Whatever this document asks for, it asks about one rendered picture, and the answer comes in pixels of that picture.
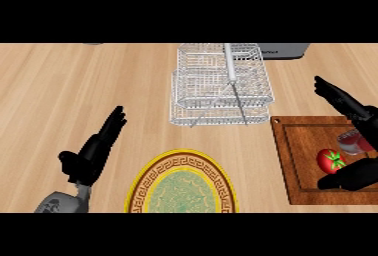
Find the grey appliance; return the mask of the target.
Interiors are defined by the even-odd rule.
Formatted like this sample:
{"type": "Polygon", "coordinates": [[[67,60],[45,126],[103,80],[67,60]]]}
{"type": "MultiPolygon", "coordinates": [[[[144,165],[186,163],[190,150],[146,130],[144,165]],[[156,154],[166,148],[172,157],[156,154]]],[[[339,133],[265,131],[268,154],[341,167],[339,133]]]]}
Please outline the grey appliance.
{"type": "Polygon", "coordinates": [[[304,56],[308,43],[259,43],[258,47],[265,60],[290,60],[304,56]]]}

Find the brown wooden cutting board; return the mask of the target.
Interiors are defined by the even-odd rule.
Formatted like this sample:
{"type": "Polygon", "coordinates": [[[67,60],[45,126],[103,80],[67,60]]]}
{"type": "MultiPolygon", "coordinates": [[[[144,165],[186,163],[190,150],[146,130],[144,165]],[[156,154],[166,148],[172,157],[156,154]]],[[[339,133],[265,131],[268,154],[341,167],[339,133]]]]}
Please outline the brown wooden cutting board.
{"type": "Polygon", "coordinates": [[[317,166],[320,150],[339,152],[351,164],[361,158],[375,158],[375,151],[346,155],[336,143],[336,136],[352,129],[343,116],[273,116],[271,131],[283,173],[287,200],[292,205],[378,205],[378,184],[358,191],[317,189],[326,175],[317,166]]]}

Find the yellow patterned round plate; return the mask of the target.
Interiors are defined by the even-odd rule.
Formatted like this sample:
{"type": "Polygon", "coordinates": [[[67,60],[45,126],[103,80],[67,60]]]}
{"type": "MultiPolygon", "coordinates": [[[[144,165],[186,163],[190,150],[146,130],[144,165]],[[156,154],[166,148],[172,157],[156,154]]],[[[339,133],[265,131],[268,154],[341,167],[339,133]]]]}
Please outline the yellow patterned round plate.
{"type": "Polygon", "coordinates": [[[126,193],[126,213],[236,213],[236,192],[215,160],[174,149],[141,168],[126,193]]]}

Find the red tomato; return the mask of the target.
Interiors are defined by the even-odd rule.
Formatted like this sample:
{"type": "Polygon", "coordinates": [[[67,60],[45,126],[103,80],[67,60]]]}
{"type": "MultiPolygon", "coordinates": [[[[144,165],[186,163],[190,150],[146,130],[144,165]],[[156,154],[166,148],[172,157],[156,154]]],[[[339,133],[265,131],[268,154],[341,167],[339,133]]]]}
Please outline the red tomato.
{"type": "Polygon", "coordinates": [[[317,152],[315,162],[320,170],[326,174],[335,174],[346,166],[343,156],[332,149],[321,149],[317,152]]]}

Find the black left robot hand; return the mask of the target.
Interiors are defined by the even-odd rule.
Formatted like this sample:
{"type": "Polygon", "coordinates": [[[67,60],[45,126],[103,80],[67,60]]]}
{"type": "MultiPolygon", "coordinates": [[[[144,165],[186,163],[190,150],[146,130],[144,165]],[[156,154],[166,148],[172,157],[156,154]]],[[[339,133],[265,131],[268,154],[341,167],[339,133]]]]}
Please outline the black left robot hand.
{"type": "Polygon", "coordinates": [[[91,186],[98,179],[110,148],[125,123],[123,108],[116,106],[98,132],[90,136],[79,152],[61,151],[59,153],[57,158],[61,163],[61,172],[67,175],[70,183],[91,186]]]}

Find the red can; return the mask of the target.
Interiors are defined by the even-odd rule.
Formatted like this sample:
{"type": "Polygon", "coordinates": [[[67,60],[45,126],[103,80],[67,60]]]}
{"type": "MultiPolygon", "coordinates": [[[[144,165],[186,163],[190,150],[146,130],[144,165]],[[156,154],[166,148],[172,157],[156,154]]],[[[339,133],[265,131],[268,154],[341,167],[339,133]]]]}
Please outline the red can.
{"type": "Polygon", "coordinates": [[[351,129],[339,134],[336,137],[336,142],[341,150],[349,155],[357,155],[375,150],[355,129],[351,129]]]}

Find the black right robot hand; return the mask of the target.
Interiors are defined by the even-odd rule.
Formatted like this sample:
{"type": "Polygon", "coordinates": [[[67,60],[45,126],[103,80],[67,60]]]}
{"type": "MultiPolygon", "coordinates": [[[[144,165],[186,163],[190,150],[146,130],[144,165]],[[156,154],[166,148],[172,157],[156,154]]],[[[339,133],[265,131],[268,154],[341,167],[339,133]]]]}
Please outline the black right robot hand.
{"type": "MultiPolygon", "coordinates": [[[[378,151],[378,108],[363,105],[318,76],[314,77],[314,92],[351,121],[361,137],[378,151]]],[[[335,174],[327,174],[318,179],[317,188],[357,191],[375,183],[378,183],[378,157],[363,158],[342,167],[335,174]]]]}

